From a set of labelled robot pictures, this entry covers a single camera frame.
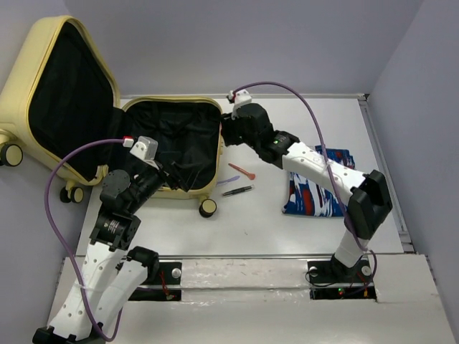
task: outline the pen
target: pen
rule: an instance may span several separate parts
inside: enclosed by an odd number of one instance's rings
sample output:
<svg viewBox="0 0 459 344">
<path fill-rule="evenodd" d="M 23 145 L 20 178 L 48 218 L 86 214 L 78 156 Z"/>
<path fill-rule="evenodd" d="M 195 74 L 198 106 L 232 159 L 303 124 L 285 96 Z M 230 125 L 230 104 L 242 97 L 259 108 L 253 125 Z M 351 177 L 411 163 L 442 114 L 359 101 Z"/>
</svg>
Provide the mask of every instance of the pen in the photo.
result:
<svg viewBox="0 0 459 344">
<path fill-rule="evenodd" d="M 253 185 L 244 186 L 242 188 L 235 188 L 234 190 L 222 193 L 222 196 L 223 197 L 233 196 L 233 195 L 237 195 L 237 194 L 241 194 L 243 192 L 247 192 L 247 191 L 253 190 L 254 188 L 255 188 L 255 186 L 253 186 Z"/>
</svg>

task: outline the gray wall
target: gray wall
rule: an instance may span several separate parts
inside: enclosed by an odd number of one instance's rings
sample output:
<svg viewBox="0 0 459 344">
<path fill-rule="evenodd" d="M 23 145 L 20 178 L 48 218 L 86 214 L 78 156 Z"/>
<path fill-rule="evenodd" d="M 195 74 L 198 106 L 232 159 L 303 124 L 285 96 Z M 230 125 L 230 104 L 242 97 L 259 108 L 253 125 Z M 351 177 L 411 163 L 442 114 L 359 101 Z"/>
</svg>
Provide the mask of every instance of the gray wall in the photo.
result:
<svg viewBox="0 0 459 344">
<path fill-rule="evenodd" d="M 459 340 L 459 1 L 425 0 L 370 97 L 416 248 Z"/>
<path fill-rule="evenodd" d="M 60 0 L 0 1 L 0 89 L 30 26 L 39 18 L 64 14 Z M 43 209 L 49 170 L 26 158 L 17 168 L 0 167 L 0 342 L 31 343 L 45 326 L 64 257 Z M 52 212 L 64 236 L 76 246 L 86 205 L 61 204 L 52 191 Z"/>
<path fill-rule="evenodd" d="M 138 95 L 227 93 L 262 80 L 300 92 L 370 92 L 422 0 L 65 3 L 121 93 Z"/>
</svg>

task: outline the yellow suitcase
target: yellow suitcase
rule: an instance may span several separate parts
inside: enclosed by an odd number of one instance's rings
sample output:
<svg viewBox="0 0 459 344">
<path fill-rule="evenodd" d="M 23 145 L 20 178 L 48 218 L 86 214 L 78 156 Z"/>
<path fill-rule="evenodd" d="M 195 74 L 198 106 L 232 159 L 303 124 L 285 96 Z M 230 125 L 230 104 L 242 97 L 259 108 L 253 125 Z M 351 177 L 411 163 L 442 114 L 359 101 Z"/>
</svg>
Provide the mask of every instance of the yellow suitcase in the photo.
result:
<svg viewBox="0 0 459 344">
<path fill-rule="evenodd" d="M 204 161 L 191 190 L 162 188 L 156 196 L 198 198 L 201 204 L 208 199 L 223 144 L 218 103 L 206 97 L 147 96 L 119 107 L 116 81 L 86 28 L 71 16 L 40 19 L 0 94 L 0 164 L 19 165 L 23 150 L 54 168 L 86 143 L 140 134 L 158 140 L 160 152 L 164 142 L 165 148 L 184 155 L 192 146 L 194 155 L 188 154 L 187 162 Z M 101 146 L 71 159 L 58 172 L 67 182 L 61 199 L 81 201 L 78 184 L 100 183 L 113 160 L 119 167 L 120 154 L 128 152 Z"/>
</svg>

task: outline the screw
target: screw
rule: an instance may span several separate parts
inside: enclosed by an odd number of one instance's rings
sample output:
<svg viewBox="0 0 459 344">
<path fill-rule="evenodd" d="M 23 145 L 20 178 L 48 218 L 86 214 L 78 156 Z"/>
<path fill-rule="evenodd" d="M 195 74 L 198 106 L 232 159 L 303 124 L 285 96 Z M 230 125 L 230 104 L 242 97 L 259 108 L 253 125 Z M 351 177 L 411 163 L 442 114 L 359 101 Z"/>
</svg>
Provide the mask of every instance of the screw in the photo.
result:
<svg viewBox="0 0 459 344">
<path fill-rule="evenodd" d="M 372 269 L 370 269 L 370 267 L 365 265 L 364 267 L 361 268 L 361 273 L 364 274 L 365 276 L 371 276 Z"/>
<path fill-rule="evenodd" d="M 171 274 L 173 278 L 180 278 L 181 270 L 178 267 L 176 267 L 175 269 L 172 270 Z"/>
</svg>

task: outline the blue patterned fabric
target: blue patterned fabric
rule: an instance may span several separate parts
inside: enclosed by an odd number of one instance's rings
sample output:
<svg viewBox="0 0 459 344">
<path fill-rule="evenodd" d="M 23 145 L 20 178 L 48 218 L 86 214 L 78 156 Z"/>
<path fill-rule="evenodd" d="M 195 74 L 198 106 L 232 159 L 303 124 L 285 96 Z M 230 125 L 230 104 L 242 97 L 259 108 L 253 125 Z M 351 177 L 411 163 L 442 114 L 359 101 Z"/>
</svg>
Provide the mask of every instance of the blue patterned fabric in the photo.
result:
<svg viewBox="0 0 459 344">
<path fill-rule="evenodd" d="M 321 146 L 317 145 L 315 149 L 322 154 Z M 354 158 L 347 149 L 327 148 L 326 150 L 329 159 L 355 169 Z M 336 197 L 307 178 L 290 172 L 289 186 L 288 201 L 283 207 L 285 214 L 319 217 L 343 216 Z"/>
</svg>

